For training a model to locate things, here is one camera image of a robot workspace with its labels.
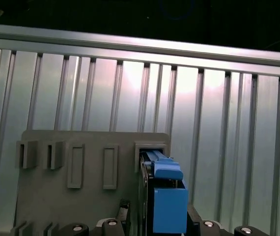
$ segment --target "dark background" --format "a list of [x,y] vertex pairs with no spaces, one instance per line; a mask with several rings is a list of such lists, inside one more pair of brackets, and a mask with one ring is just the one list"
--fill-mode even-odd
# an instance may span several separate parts
[[18,1],[0,0],[0,24],[280,52],[280,0]]

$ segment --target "blue component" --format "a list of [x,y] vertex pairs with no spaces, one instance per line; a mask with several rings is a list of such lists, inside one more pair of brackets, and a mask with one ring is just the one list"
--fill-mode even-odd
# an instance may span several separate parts
[[182,180],[183,173],[180,166],[173,159],[161,154],[159,151],[146,152],[154,166],[154,178]]
[[154,162],[154,178],[182,180],[183,173],[177,162],[155,161]]
[[185,188],[154,188],[153,232],[184,234],[187,228],[188,191]]

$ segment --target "horizontal metal bar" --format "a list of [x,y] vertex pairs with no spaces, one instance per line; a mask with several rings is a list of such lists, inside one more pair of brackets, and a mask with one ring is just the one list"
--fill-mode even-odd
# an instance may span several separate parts
[[27,51],[37,53],[51,53],[91,58],[105,58],[128,61],[141,61],[177,66],[190,66],[203,69],[219,69],[224,71],[244,72],[261,75],[280,76],[279,66],[257,65],[249,63],[230,62],[213,59],[199,59],[162,54],[139,53],[100,48],[76,47],[45,43],[31,43],[15,40],[0,39],[0,49]]
[[280,66],[280,53],[194,43],[0,25],[0,39]]

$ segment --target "screw head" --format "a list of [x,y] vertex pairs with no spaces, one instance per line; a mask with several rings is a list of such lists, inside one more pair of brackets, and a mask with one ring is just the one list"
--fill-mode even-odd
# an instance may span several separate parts
[[214,224],[211,221],[205,221],[204,224],[208,227],[213,227]]
[[241,231],[243,231],[246,234],[251,234],[252,233],[252,230],[248,229],[248,228],[242,228]]
[[73,228],[73,231],[80,231],[82,229],[82,226],[81,225],[76,225],[74,228]]
[[116,225],[116,224],[117,224],[117,221],[115,221],[115,220],[109,222],[109,225],[111,225],[111,226]]

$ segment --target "gray mounting board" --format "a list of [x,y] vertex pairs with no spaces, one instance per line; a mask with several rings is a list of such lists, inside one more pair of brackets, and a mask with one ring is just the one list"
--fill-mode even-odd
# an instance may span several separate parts
[[[20,168],[12,235],[46,235],[78,222],[93,229],[115,217],[120,199],[131,201],[137,221],[139,151],[162,149],[160,133],[27,130],[17,142]],[[135,235],[137,228],[132,227]]]

